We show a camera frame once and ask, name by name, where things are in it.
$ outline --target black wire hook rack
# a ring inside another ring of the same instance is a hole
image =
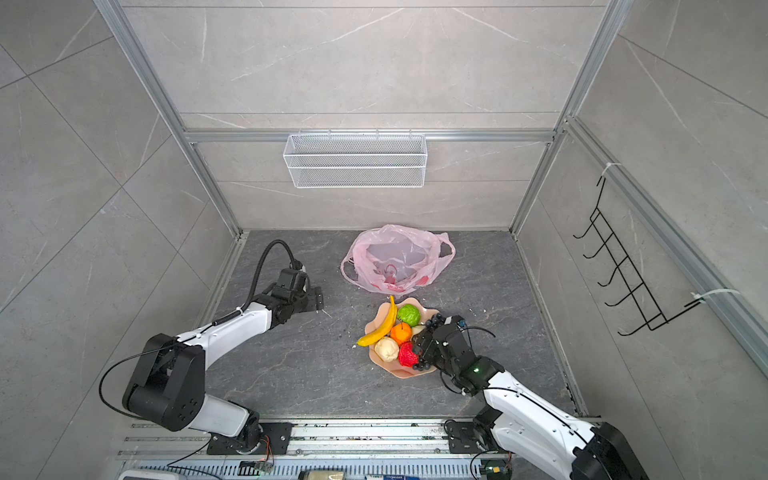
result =
[[[651,292],[650,288],[648,288],[648,285],[645,282],[645,279],[643,278],[643,276],[641,275],[641,273],[637,269],[637,267],[634,265],[634,262],[632,261],[632,258],[629,256],[629,253],[627,252],[627,249],[624,248],[624,244],[621,242],[621,239],[619,239],[619,237],[616,234],[616,232],[614,231],[613,227],[611,227],[611,224],[608,222],[608,219],[605,217],[605,215],[603,215],[603,212],[600,210],[600,200],[603,197],[603,189],[605,188],[605,177],[601,176],[600,180],[598,180],[598,184],[595,185],[595,186],[596,187],[600,187],[600,193],[598,194],[598,201],[595,202],[594,210],[592,210],[592,213],[589,215],[589,220],[590,220],[589,227],[587,227],[587,229],[584,231],[584,233],[582,235],[578,235],[578,236],[574,235],[574,238],[577,238],[577,239],[584,238],[584,236],[586,236],[587,233],[589,233],[589,230],[593,230],[594,229],[595,233],[597,233],[598,236],[600,237],[600,240],[602,241],[602,244],[600,245],[600,248],[598,248],[597,251],[595,251],[592,255],[584,255],[584,254],[582,254],[582,256],[584,258],[587,258],[587,259],[595,258],[598,255],[598,253],[601,252],[601,250],[605,249],[608,252],[608,255],[611,257],[611,260],[614,263],[614,270],[611,273],[611,278],[609,278],[606,283],[598,282],[598,285],[600,285],[602,287],[611,285],[611,282],[614,281],[614,277],[616,277],[616,273],[618,273],[619,276],[621,277],[622,281],[624,282],[624,285],[627,287],[627,290],[629,291],[629,293],[627,293],[627,295],[625,295],[618,302],[616,302],[616,303],[607,303],[606,302],[605,305],[606,306],[618,306],[619,304],[624,302],[626,299],[631,297],[632,300],[634,301],[634,304],[637,307],[637,309],[640,310],[640,314],[643,317],[643,323],[638,328],[632,330],[629,333],[618,332],[618,334],[621,335],[621,336],[629,336],[629,335],[632,335],[634,333],[637,333],[638,331],[640,331],[645,326],[647,326],[649,330],[656,330],[656,329],[658,329],[658,328],[660,328],[660,327],[662,327],[664,325],[667,325],[669,322],[671,322],[672,320],[676,319],[680,315],[683,315],[688,310],[691,310],[691,309],[695,308],[697,305],[703,303],[702,299],[695,299],[694,301],[686,303],[685,305],[683,305],[683,309],[678,314],[676,314],[676,315],[667,316],[667,314],[664,313],[664,311],[659,306],[659,303],[656,301],[656,297],[654,297],[653,292]],[[600,230],[598,229],[597,225],[595,225],[595,222],[598,220],[598,218],[602,218],[602,220],[607,225],[607,228],[608,228],[608,230],[610,232],[607,236],[604,236],[603,233],[601,233]],[[608,246],[608,241],[611,238],[614,238],[616,240],[616,242],[618,243],[619,247],[621,248],[621,254],[620,255],[614,255],[614,253],[611,252],[611,248]],[[623,265],[625,262],[629,262],[629,265],[631,265],[631,267],[634,269],[634,272],[637,274],[637,278],[640,279],[640,282],[637,285],[635,285],[635,286],[630,286],[629,282],[627,281],[627,276],[624,275],[624,272],[621,271],[621,265]],[[640,303],[637,301],[637,297],[635,296],[638,291],[645,291],[645,292],[647,292],[648,296],[650,297],[651,300],[653,300],[654,305],[656,306],[656,309],[658,310],[658,313],[656,315],[652,316],[651,318],[648,318],[646,316],[645,312],[643,311],[642,307],[640,306]],[[651,325],[650,323],[653,322],[656,319],[660,319],[658,324],[656,326]]]

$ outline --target gray marble tabletop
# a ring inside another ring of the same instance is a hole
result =
[[[446,390],[437,372],[397,379],[375,366],[368,349],[353,348],[363,327],[387,300],[348,283],[339,264],[359,232],[254,230],[225,290],[218,314],[243,302],[263,248],[285,240],[321,286],[326,307],[294,315],[288,323],[253,337],[207,371],[207,392],[268,416],[474,415],[477,398]],[[445,315],[459,314],[470,325],[496,334],[472,332],[475,352],[511,371],[528,388],[568,412],[569,391],[541,314],[532,296],[514,241],[507,232],[449,232],[456,256],[432,285],[412,294]],[[276,280],[288,257],[270,253],[259,290]]]

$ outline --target pink plastic bag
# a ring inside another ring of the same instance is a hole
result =
[[[451,247],[445,257],[440,256],[441,243]],[[369,292],[405,295],[432,283],[455,255],[447,233],[385,225],[358,235],[341,262],[341,274]],[[344,271],[347,262],[355,267],[357,280]]]

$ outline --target plate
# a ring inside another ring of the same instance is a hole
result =
[[[413,305],[417,309],[419,309],[419,313],[422,314],[422,318],[419,321],[421,325],[424,325],[424,323],[431,319],[436,313],[438,313],[435,309],[428,309],[424,308],[419,301],[413,297],[406,298],[400,303],[396,303],[397,308],[400,309],[403,305]],[[386,314],[389,312],[389,302],[384,302],[379,307],[379,312],[376,314],[376,318],[373,319],[372,322],[368,322],[366,325],[366,335],[368,333],[371,333],[373,330],[379,328],[379,325],[384,323],[384,320],[386,319]],[[368,347],[368,356],[371,358],[371,361],[374,362],[376,365],[382,367],[384,370],[386,370],[389,373],[392,373],[394,376],[396,376],[399,379],[409,379],[412,376],[419,376],[424,375],[425,373],[431,373],[437,370],[434,366],[429,367],[427,370],[414,370],[410,369],[408,367],[404,367],[400,365],[400,361],[393,360],[391,362],[385,362],[382,360],[382,357],[379,356],[378,353],[376,353],[373,350],[373,347],[376,346],[374,343],[370,347]]]

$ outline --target zip tie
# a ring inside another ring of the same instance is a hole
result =
[[[603,169],[603,173],[600,174],[601,177],[605,176],[605,172],[608,171],[609,168],[611,168],[613,165],[621,165],[621,164],[612,164],[611,162],[607,162],[605,164],[605,168]]]
[[[704,299],[705,296],[712,295],[713,293],[735,293],[736,295],[741,295],[741,292],[739,292],[738,290],[733,290],[730,288],[716,288],[715,290],[710,290],[709,292],[702,293],[701,295],[694,292],[691,292],[690,294],[694,296],[695,300],[700,300],[703,302],[706,300]]]

